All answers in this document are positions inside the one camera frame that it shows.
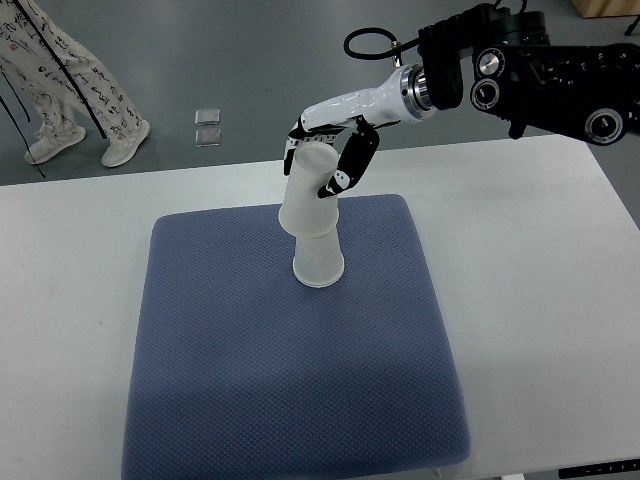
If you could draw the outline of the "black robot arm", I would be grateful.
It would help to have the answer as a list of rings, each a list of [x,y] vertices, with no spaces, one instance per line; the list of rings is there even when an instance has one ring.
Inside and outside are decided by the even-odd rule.
[[[639,131],[639,48],[555,46],[540,11],[488,3],[418,32],[426,89],[438,110],[469,98],[480,112],[607,146]]]

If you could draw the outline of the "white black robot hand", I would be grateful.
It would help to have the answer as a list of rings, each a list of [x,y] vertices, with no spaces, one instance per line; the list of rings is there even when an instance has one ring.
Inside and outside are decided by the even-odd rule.
[[[418,123],[434,113],[423,68],[401,66],[378,87],[343,94],[305,109],[288,134],[284,173],[290,173],[294,153],[301,144],[317,141],[331,146],[340,133],[350,130],[335,172],[317,191],[320,198],[334,197],[353,188],[363,177],[379,147],[379,129]]]

